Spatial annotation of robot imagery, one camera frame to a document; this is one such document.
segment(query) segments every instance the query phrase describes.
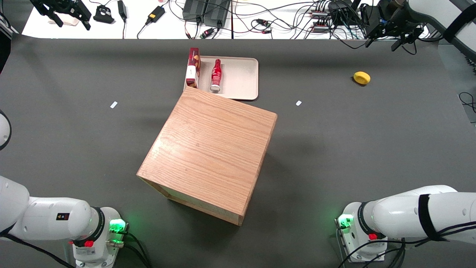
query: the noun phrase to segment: box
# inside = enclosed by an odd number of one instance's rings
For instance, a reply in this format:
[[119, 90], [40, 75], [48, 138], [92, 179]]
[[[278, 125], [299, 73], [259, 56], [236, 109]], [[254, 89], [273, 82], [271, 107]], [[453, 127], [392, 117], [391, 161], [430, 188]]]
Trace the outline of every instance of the box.
[[171, 200], [241, 226], [277, 117], [187, 87], [137, 176]]
[[221, 90], [219, 96], [234, 100], [253, 101], [258, 98], [258, 61], [253, 58], [200, 56], [200, 79], [198, 89], [211, 92], [211, 73], [215, 60], [221, 60]]
[[187, 74], [185, 75], [187, 86], [198, 88], [200, 63], [200, 51], [198, 48], [190, 48], [190, 53], [188, 54]]

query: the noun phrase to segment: black strap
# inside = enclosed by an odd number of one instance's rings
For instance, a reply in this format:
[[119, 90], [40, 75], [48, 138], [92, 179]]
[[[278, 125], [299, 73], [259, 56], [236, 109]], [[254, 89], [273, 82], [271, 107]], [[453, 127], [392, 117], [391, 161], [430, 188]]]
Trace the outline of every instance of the black strap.
[[439, 235], [433, 222], [430, 218], [430, 212], [428, 210], [428, 201], [430, 200], [430, 195], [420, 195], [418, 199], [418, 217], [420, 218], [420, 224], [423, 230], [425, 231], [426, 236], [433, 241], [447, 241]]
[[370, 226], [367, 224], [367, 222], [365, 222], [365, 219], [364, 219], [364, 208], [365, 208], [365, 205], [367, 205], [370, 201], [367, 201], [367, 202], [362, 202], [362, 204], [360, 204], [358, 210], [357, 210], [357, 219], [358, 219], [358, 222], [360, 224], [360, 227], [362, 228], [362, 230], [364, 231], [364, 233], [370, 235], [370, 234], [376, 234], [377, 235], [377, 239], [384, 239], [385, 238], [385, 235], [382, 234], [382, 233], [379, 233], [379, 232], [376, 232], [374, 231], [372, 228], [370, 228]]
[[443, 38], [451, 42], [456, 36], [458, 31], [470, 21], [476, 19], [476, 3], [470, 5], [468, 8], [463, 10], [461, 14], [448, 26], [446, 31], [443, 33]]

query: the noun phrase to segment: sticker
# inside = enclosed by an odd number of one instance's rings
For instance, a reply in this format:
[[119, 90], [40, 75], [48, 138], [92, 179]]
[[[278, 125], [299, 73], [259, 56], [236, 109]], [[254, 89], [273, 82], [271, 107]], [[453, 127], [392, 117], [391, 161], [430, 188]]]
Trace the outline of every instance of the sticker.
[[95, 247], [77, 247], [76, 248], [76, 255], [78, 256], [91, 256], [96, 254]]
[[56, 220], [69, 220], [69, 213], [58, 213]]

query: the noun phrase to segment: green led light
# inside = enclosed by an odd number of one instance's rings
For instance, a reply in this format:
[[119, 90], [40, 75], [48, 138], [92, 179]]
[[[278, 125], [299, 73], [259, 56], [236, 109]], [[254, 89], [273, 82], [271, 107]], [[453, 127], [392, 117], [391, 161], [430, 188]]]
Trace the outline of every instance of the green led light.
[[126, 229], [126, 222], [123, 219], [113, 219], [109, 222], [109, 230], [115, 233]]
[[352, 222], [354, 221], [354, 216], [350, 214], [342, 214], [337, 221], [340, 224], [340, 227], [343, 229], [349, 228]]

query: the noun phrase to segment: white table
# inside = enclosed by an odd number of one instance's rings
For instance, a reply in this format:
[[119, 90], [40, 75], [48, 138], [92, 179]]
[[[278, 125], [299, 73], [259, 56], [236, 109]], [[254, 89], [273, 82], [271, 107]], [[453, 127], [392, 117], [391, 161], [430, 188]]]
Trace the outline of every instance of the white table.
[[[105, 0], [95, 0], [98, 2], [106, 3]], [[162, 5], [158, 0], [123, 0], [124, 4], [128, 10], [128, 19], [126, 25], [126, 39], [135, 39], [137, 33], [144, 26], [144, 23], [147, 19], [149, 13], [157, 7], [157, 5]], [[96, 12], [96, 7], [98, 4], [91, 3], [88, 0], [83, 0], [84, 4], [88, 7], [89, 11], [94, 16]], [[41, 16], [36, 9], [33, 9], [28, 19], [28, 22], [23, 30], [23, 35], [37, 37], [37, 38], [68, 38], [68, 39], [121, 39], [122, 38], [122, 29], [123, 22], [118, 14], [117, 0], [112, 0], [107, 7], [111, 9], [112, 17], [115, 19], [113, 24], [106, 24], [102, 22], [97, 22], [91, 17], [90, 24], [91, 29], [87, 31], [81, 23], [76, 26], [64, 25], [62, 28], [58, 27], [56, 24], [49, 24], [49, 18], [46, 16]], [[182, 9], [180, 7], [184, 6], [185, 0], [169, 0], [167, 4], [164, 5], [166, 13], [159, 19], [157, 23], [152, 23], [145, 28], [145, 30], [140, 34], [141, 39], [186, 39], [185, 25], [187, 26], [188, 32], [193, 36], [196, 32], [196, 23], [187, 22], [186, 24], [177, 18], [174, 13], [182, 18]], [[272, 21], [275, 17], [269, 12], [264, 12], [262, 7], [253, 5], [260, 4], [265, 6], [267, 9], [273, 9], [276, 7], [284, 6], [291, 3], [297, 3], [285, 8], [273, 10], [272, 13], [286, 21], [288, 24], [294, 24], [293, 19], [296, 14], [296, 11], [299, 11], [298, 15], [304, 13], [307, 10], [306, 5], [312, 5], [310, 0], [273, 0], [273, 1], [263, 1], [263, 0], [237, 0], [233, 2], [233, 10], [235, 14], [252, 14], [261, 12], [256, 15], [234, 15], [233, 16], [233, 26], [235, 32], [244, 32], [248, 29], [251, 29], [251, 22], [254, 19], [264, 19]], [[372, 0], [363, 0], [362, 3], [367, 3], [371, 5]], [[310, 15], [305, 14], [303, 19], [299, 17], [301, 23], [298, 25], [301, 29], [308, 29], [314, 20], [309, 20]], [[235, 33], [235, 39], [290, 39], [298, 35], [300, 30], [285, 30], [280, 27], [286, 26], [282, 21], [277, 21], [276, 24], [272, 25], [273, 33], [271, 34], [262, 34], [256, 32], [247, 32], [247, 33]], [[200, 25], [198, 28], [197, 37], [205, 30], [210, 27], [205, 26], [204, 24]], [[228, 20], [225, 24], [225, 29], [231, 29], [231, 13], [228, 13]], [[344, 26], [339, 26], [341, 30], [333, 31], [331, 36], [328, 32], [326, 33], [312, 33], [307, 39], [336, 39], [338, 36], [340, 39], [363, 39], [363, 33], [361, 31], [352, 31], [352, 34]], [[215, 39], [231, 39], [231, 31], [222, 29]], [[425, 29], [425, 32], [422, 34], [422, 37], [427, 36], [428, 30]], [[307, 34], [303, 31], [300, 35], [297, 36], [297, 39], [303, 39]]]

